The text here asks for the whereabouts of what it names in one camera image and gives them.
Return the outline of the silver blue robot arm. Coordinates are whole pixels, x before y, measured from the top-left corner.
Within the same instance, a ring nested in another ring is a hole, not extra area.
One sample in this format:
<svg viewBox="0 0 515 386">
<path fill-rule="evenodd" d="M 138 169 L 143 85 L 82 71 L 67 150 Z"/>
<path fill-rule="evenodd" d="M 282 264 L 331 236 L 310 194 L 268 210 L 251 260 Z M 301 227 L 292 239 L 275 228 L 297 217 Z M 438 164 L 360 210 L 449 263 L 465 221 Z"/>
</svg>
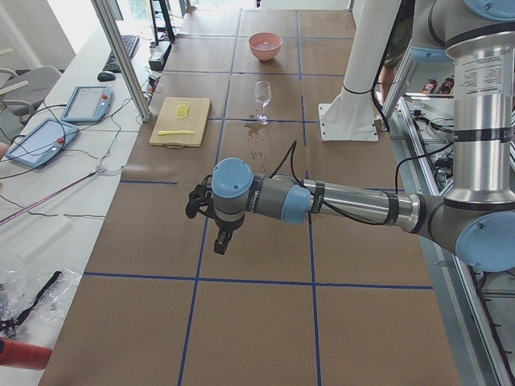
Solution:
<svg viewBox="0 0 515 386">
<path fill-rule="evenodd" d="M 238 158 L 212 172 L 212 211 L 224 253 L 248 212 L 299 224 L 331 213 L 393 225 L 434 241 L 476 269 L 514 266 L 514 193 L 509 185 L 513 138 L 514 4 L 511 1 L 418 1 L 414 52 L 438 51 L 454 64 L 453 185 L 442 196 L 371 191 L 290 176 L 255 174 Z"/>
</svg>

